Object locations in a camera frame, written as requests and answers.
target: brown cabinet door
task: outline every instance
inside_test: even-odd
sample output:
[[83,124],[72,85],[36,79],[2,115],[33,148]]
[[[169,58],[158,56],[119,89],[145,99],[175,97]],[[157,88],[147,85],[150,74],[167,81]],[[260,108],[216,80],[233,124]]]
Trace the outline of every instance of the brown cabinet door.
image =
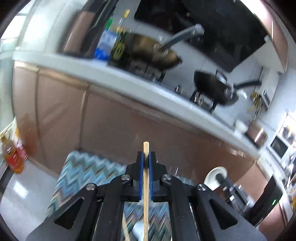
[[114,162],[130,164],[137,151],[149,141],[159,163],[170,174],[203,183],[207,173],[217,166],[229,169],[236,181],[252,165],[251,159],[235,156],[198,133],[177,127],[152,108],[126,97],[91,86],[81,133],[81,149]]
[[13,73],[13,106],[18,128],[28,154],[47,166],[36,122],[36,80],[38,68],[15,62]]
[[37,84],[37,120],[48,168],[60,173],[78,147],[81,103],[87,82],[41,69]]

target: kitchen counter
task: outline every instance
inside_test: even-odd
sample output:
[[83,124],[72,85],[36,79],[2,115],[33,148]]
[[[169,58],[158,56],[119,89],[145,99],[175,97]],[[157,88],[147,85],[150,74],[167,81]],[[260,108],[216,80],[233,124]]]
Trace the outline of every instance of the kitchen counter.
[[254,158],[260,157],[256,147],[246,137],[236,136],[233,129],[196,104],[159,84],[108,66],[106,62],[26,51],[15,51],[13,59],[60,71],[116,91],[198,127]]

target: cooking oil bottle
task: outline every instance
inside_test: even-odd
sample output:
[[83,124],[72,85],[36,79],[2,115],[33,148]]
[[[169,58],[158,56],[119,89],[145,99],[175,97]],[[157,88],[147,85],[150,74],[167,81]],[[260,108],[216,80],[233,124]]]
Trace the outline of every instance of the cooking oil bottle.
[[0,135],[2,142],[2,155],[7,161],[11,170],[15,173],[21,173],[24,169],[24,159],[17,152],[17,148],[11,139],[7,139],[4,134]]
[[117,39],[111,52],[112,60],[119,61],[120,59],[122,59],[122,55],[125,50],[124,36],[126,33],[130,32],[127,28],[123,27],[123,23],[128,17],[130,11],[130,9],[125,10],[121,16],[118,25],[113,27],[113,31],[116,30]]

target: frying pan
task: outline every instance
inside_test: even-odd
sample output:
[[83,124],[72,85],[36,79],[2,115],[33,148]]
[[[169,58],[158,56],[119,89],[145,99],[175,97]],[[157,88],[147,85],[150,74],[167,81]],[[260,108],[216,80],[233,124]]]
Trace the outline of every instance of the frying pan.
[[194,100],[195,94],[200,92],[213,101],[213,106],[216,106],[217,104],[224,106],[232,105],[239,99],[237,90],[249,86],[261,85],[260,80],[252,80],[230,86],[227,84],[227,79],[225,77],[225,82],[223,83],[218,79],[217,74],[218,71],[216,72],[216,75],[213,75],[196,70],[194,72],[194,84],[196,90],[190,100]]
[[203,27],[197,24],[178,32],[171,39],[161,44],[150,37],[129,33],[124,38],[125,51],[128,55],[143,60],[160,71],[164,71],[182,62],[177,53],[170,49],[173,44],[203,34]]

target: blue chevron fabric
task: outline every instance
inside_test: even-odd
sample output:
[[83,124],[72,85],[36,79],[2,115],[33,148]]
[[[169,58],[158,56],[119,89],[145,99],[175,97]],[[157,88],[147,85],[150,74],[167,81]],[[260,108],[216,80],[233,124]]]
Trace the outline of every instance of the blue chevron fabric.
[[[125,165],[111,162],[108,159],[78,151],[71,152],[65,161],[45,217],[50,217],[86,184],[103,185],[109,183],[116,176],[124,174],[125,170]],[[184,183],[193,185],[191,180],[183,177],[178,178]],[[143,207],[126,202],[124,215],[130,240],[137,241],[132,234],[132,229],[137,221],[143,219]],[[149,240],[169,241],[171,239],[170,215],[167,203],[161,203],[157,207],[149,207],[149,224]],[[121,240],[125,240],[123,230],[121,230]]]

